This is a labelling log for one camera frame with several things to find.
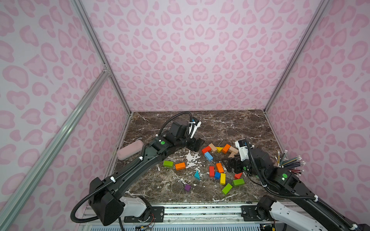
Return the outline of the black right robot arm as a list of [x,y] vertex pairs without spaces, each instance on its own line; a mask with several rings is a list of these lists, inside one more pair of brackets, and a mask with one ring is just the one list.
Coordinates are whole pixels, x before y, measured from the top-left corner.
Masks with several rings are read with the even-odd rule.
[[267,192],[255,209],[242,207],[242,217],[257,221],[276,220],[299,231],[368,231],[367,224],[356,224],[339,214],[300,181],[289,169],[274,165],[270,155],[251,148],[247,140],[234,158],[223,158],[228,172],[257,176]]

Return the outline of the natural wood block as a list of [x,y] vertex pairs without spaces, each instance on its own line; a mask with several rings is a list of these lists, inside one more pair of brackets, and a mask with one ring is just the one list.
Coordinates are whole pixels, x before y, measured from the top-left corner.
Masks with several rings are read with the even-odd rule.
[[237,155],[237,153],[232,152],[232,153],[228,156],[228,158],[234,158],[236,155]]
[[232,147],[230,146],[229,150],[228,150],[230,153],[235,153],[235,154],[238,154],[239,153],[239,150],[235,147]]
[[210,152],[217,153],[218,150],[212,143],[210,143],[208,146],[209,146]]

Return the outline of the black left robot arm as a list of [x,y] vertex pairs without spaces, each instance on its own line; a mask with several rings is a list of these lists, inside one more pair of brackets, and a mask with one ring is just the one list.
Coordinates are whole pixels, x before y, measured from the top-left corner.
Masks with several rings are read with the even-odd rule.
[[122,170],[104,179],[95,178],[89,186],[89,194],[72,209],[70,219],[75,223],[100,220],[108,226],[123,217],[135,217],[147,221],[152,213],[151,204],[143,197],[125,197],[126,191],[146,172],[162,163],[176,151],[187,148],[197,152],[204,144],[195,133],[201,121],[187,112],[189,120],[180,120],[181,112],[168,119],[158,134],[142,147],[139,157]]

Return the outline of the light blue block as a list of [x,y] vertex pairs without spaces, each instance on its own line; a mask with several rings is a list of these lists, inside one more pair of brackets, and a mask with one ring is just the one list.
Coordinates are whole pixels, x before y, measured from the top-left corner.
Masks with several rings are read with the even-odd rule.
[[209,161],[209,162],[212,162],[214,157],[209,153],[209,152],[206,152],[204,154],[205,158]]

